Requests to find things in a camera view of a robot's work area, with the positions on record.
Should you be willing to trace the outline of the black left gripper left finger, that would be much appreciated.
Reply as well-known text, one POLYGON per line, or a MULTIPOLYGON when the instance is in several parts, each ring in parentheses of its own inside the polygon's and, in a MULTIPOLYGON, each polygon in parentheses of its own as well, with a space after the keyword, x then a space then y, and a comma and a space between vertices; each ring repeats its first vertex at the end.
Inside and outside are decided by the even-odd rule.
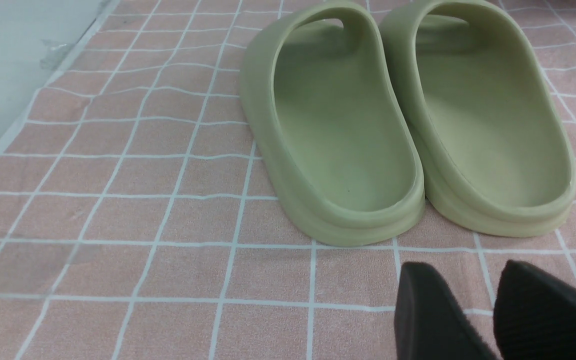
POLYGON ((398 360, 496 360, 441 274, 425 262, 402 264, 394 312, 398 360))

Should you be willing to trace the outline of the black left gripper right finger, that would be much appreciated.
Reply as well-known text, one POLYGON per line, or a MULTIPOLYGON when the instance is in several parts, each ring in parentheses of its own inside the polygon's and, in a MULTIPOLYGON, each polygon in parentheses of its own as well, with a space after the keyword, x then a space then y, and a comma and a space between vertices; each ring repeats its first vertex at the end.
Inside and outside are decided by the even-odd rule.
POLYGON ((576 288, 523 260, 508 260, 493 309, 505 360, 576 360, 576 288))

